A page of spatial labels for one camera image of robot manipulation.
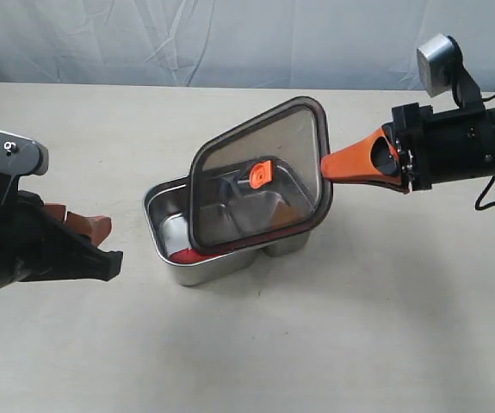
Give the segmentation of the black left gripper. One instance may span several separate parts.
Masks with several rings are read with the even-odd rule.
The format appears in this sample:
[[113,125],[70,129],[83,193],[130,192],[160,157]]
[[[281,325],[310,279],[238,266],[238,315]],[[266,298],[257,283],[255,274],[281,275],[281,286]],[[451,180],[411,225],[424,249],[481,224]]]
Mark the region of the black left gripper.
[[99,246],[112,231],[108,216],[66,215],[18,188],[20,176],[0,173],[0,289],[16,282],[112,280],[122,252]]

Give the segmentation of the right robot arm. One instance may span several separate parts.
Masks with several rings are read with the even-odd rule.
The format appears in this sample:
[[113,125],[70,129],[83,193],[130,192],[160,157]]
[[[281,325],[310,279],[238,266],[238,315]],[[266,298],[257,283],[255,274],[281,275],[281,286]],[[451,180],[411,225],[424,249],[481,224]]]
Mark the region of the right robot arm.
[[402,194],[495,176],[495,108],[441,113],[411,103],[365,139],[322,158],[325,179]]

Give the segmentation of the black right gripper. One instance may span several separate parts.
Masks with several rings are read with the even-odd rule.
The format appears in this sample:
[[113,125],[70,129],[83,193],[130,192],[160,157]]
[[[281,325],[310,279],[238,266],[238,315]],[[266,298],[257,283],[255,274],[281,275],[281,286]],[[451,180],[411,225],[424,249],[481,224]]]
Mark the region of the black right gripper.
[[324,156],[323,177],[401,194],[443,182],[495,176],[495,108],[435,113],[417,103],[392,109],[391,144],[384,128]]

